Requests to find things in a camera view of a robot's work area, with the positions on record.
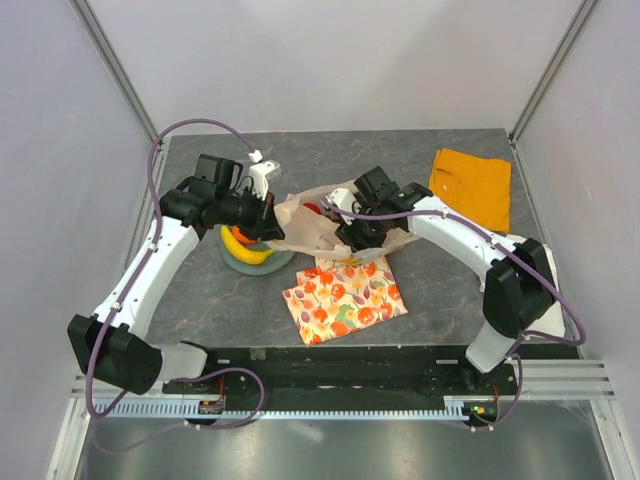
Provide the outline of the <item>banana print plastic bag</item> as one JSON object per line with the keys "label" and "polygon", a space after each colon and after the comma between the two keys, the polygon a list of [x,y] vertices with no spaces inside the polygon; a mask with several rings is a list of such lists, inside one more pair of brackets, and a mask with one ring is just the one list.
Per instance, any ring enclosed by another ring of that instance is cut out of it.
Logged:
{"label": "banana print plastic bag", "polygon": [[354,181],[323,185],[298,194],[289,194],[283,202],[275,205],[275,214],[285,233],[283,240],[267,241],[274,250],[294,251],[312,257],[338,261],[350,265],[370,263],[391,254],[418,239],[416,235],[393,229],[387,233],[381,247],[373,247],[353,253],[336,235],[339,224],[323,215],[314,213],[305,206],[306,202],[320,205],[321,200],[336,188],[345,188],[354,193]]}

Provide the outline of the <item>fake orange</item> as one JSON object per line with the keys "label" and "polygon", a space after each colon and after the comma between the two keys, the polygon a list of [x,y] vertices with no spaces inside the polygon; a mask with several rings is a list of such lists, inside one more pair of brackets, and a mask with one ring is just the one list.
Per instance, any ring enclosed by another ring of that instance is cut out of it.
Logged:
{"label": "fake orange", "polygon": [[238,226],[233,226],[231,228],[231,233],[233,235],[233,237],[242,245],[253,245],[256,244],[257,241],[256,240],[252,240],[248,237],[246,237],[241,230],[239,229]]}

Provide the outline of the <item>fake banana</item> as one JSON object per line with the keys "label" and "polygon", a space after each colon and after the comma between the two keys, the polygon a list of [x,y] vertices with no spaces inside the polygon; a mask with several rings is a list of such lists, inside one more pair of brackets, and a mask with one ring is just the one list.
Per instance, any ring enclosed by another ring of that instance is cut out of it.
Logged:
{"label": "fake banana", "polygon": [[253,245],[242,245],[232,235],[231,228],[223,225],[220,228],[222,244],[227,252],[236,260],[250,266],[263,264],[267,259],[275,254],[275,251],[268,247],[259,247],[258,242]]}

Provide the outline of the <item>fake red apple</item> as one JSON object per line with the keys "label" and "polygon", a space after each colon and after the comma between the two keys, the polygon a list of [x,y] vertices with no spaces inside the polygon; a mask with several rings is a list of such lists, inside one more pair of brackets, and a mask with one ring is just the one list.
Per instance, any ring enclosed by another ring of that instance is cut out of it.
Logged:
{"label": "fake red apple", "polygon": [[304,206],[318,215],[324,214],[322,208],[312,202],[305,202]]}

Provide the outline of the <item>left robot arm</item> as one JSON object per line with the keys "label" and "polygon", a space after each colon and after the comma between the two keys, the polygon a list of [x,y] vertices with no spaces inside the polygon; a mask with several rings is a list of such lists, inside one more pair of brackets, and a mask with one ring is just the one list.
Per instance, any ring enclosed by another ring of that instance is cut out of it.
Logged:
{"label": "left robot arm", "polygon": [[204,348],[181,344],[173,353],[145,337],[172,278],[208,231],[236,226],[254,240],[283,239],[269,190],[280,172],[272,160],[244,168],[199,156],[194,174],[160,198],[160,217],[112,292],[91,315],[71,319],[67,335],[88,378],[138,395],[162,377],[184,377],[198,393],[216,388],[220,371]]}

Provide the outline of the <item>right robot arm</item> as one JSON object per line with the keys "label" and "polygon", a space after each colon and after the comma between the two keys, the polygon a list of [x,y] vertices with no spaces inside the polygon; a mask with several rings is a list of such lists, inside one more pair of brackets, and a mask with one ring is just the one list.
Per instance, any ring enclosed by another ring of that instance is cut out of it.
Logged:
{"label": "right robot arm", "polygon": [[457,371],[460,386],[469,393],[481,393],[493,383],[493,370],[556,302],[540,242],[493,233],[447,207],[424,185],[399,187],[375,167],[353,188],[334,189],[324,203],[340,217],[336,236],[355,253],[378,248],[391,234],[404,231],[440,247],[476,274],[484,324]]}

